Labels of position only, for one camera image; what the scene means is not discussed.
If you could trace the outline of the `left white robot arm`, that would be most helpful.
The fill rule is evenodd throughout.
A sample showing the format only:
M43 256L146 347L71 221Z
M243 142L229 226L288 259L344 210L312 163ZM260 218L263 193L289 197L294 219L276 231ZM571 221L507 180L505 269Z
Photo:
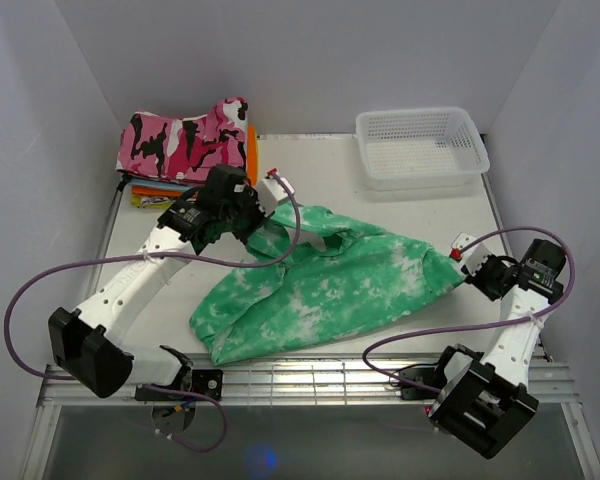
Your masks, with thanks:
M48 321L56 364L99 398L124 385L155 384L170 399L192 387L192 363L176 349L133 348L127 334L145 307L186 264L223 234L246 242L294 190L276 172L256 184L244 171L214 166L201 186L181 193L158 218L137 252L74 310Z

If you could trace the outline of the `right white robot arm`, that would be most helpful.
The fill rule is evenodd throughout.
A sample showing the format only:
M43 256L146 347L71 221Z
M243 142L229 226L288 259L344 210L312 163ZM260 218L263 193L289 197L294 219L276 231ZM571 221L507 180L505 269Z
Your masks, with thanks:
M491 459L538 410L538 400L528 391L529 364L548 317L545 310L563 296L558 276L567 253L549 240L535 239L515 260L461 234L451 257L467 284L498 302L499 318L508 325L487 351L448 346L432 364L399 370L396 385L404 400L432 400L429 421Z

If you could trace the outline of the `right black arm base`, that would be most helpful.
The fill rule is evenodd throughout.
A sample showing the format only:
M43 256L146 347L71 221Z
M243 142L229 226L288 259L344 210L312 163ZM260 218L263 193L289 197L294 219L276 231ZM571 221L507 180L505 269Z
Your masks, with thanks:
M441 390L447 383L446 375L436 364L419 363L409 365L394 371L393 374L400 379L407 379L437 390ZM433 400L437 397L436 392L405 384L394 378L389 380L389 385L399 391L399 397L403 401Z

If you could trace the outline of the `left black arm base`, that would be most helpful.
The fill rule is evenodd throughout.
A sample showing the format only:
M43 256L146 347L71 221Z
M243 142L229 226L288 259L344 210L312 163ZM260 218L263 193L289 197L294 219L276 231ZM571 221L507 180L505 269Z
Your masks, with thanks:
M219 401L222 396L223 376L224 372L221 369L193 370L186 380L182 380L180 384L173 383L168 386L168 389L191 391ZM166 402L186 401L189 400L189 397L174 393L158 392L141 386L135 389L134 399L136 401Z

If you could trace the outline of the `green tie-dye trousers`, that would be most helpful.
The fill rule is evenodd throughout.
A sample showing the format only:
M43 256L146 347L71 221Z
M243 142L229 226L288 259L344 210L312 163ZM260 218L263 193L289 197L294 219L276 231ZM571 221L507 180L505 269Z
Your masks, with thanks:
M189 325L216 365L349 339L414 314L464 281L429 243L286 204L249 238L258 268L234 268Z

